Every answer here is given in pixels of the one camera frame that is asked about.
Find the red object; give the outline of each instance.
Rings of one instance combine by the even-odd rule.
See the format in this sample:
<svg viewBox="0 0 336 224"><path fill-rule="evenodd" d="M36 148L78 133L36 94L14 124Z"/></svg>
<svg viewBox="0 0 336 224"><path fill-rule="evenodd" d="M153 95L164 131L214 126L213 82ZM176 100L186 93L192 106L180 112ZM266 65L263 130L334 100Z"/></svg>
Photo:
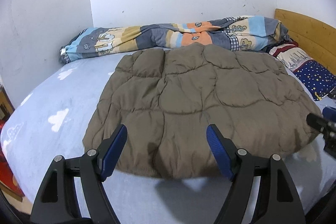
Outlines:
<svg viewBox="0 0 336 224"><path fill-rule="evenodd" d="M5 122L0 120L0 134L4 125ZM4 185L10 192L21 198L25 196L23 191L18 186L12 170L9 168L8 162L2 153L2 149L0 149L0 184Z"/></svg>
<svg viewBox="0 0 336 224"><path fill-rule="evenodd" d="M292 48L297 48L297 46L293 45L293 44L288 45L288 46L284 46L282 48L277 49L272 56L277 57L281 52L286 52L286 51L288 51L289 49L292 49Z"/></svg>

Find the wooden furniture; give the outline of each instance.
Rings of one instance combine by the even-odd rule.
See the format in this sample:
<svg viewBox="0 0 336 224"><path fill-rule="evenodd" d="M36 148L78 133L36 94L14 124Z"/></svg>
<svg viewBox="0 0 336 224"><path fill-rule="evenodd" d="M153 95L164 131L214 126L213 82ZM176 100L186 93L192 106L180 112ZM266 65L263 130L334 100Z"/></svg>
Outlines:
<svg viewBox="0 0 336 224"><path fill-rule="evenodd" d="M288 34L298 42L310 57L336 75L336 29L317 19L276 9L274 18L288 29Z"/></svg>
<svg viewBox="0 0 336 224"><path fill-rule="evenodd" d="M14 108L8 99L5 89L0 85L0 120L7 121L14 112Z"/></svg>

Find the blue stripe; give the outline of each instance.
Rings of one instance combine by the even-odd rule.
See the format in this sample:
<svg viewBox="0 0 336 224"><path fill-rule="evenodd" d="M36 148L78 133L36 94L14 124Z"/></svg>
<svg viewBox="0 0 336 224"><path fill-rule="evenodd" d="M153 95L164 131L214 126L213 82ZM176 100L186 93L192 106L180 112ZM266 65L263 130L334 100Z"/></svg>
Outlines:
<svg viewBox="0 0 336 224"><path fill-rule="evenodd" d="M262 16L254 16L248 19L249 22L249 33L251 35L257 35L259 37L266 36L265 30L265 18Z"/></svg>
<svg viewBox="0 0 336 224"><path fill-rule="evenodd" d="M253 43L251 45L251 50L260 51L263 47L268 45L267 37L254 37L255 38L255 46L253 47Z"/></svg>
<svg viewBox="0 0 336 224"><path fill-rule="evenodd" d="M176 48L181 47L181 44L182 44L182 37L183 37L183 35L182 35L181 33L179 33L178 36L177 36L177 39L176 39L176 43L175 43Z"/></svg>
<svg viewBox="0 0 336 224"><path fill-rule="evenodd" d="M70 61L75 61L77 59L82 59L83 58L83 55L81 53L78 53L78 52L68 52L68 57L70 59Z"/></svg>
<svg viewBox="0 0 336 224"><path fill-rule="evenodd" d="M71 45L65 46L66 52L73 52L75 53L77 51L77 46L79 45L82 38L90 33L92 33L94 30L98 28L88 28L85 32L83 32L75 41L71 43Z"/></svg>

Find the pillow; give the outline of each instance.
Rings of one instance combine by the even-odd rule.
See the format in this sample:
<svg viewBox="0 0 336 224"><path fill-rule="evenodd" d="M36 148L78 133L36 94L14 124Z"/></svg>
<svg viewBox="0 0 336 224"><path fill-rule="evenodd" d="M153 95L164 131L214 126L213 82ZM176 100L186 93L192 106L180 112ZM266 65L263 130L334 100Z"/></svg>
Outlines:
<svg viewBox="0 0 336 224"><path fill-rule="evenodd" d="M291 70L315 101L322 100L336 87L336 76L299 48L296 42L277 44L268 47L266 52Z"/></svg>

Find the white cloud pattern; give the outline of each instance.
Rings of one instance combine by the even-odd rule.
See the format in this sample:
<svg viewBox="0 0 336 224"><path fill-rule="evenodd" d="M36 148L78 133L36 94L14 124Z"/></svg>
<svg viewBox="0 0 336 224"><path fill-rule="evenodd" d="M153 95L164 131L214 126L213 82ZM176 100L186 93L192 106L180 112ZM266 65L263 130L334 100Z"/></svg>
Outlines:
<svg viewBox="0 0 336 224"><path fill-rule="evenodd" d="M61 72L59 75L58 75L58 79L60 80L64 80L65 78L67 78L75 69L68 69L66 71L63 71Z"/></svg>
<svg viewBox="0 0 336 224"><path fill-rule="evenodd" d="M3 145L2 145L2 152L5 156L5 158L7 159L7 146L16 139L16 136L18 135L18 133L20 132L21 128L23 127L24 123L19 123L17 125L15 125L14 127L10 127L7 130L7 134L5 134L4 131L2 131L1 134L1 141L2 139L6 138L6 140L3 140Z"/></svg>
<svg viewBox="0 0 336 224"><path fill-rule="evenodd" d="M53 124L53 126L51 127L51 130L53 132L58 132L68 112L69 109L66 108L65 110L57 111L56 115L52 115L48 118L48 122Z"/></svg>

